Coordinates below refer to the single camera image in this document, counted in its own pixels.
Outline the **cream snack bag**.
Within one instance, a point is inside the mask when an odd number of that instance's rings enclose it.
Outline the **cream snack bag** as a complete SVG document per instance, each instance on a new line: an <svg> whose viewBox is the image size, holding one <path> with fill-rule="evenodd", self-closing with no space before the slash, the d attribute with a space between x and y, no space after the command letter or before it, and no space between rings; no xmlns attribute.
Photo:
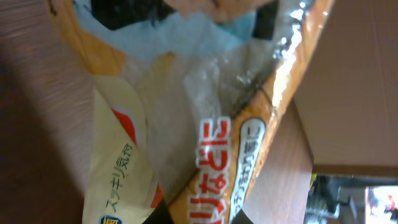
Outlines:
<svg viewBox="0 0 398 224"><path fill-rule="evenodd" d="M93 81L83 223L248 223L332 1L47 1Z"/></svg>

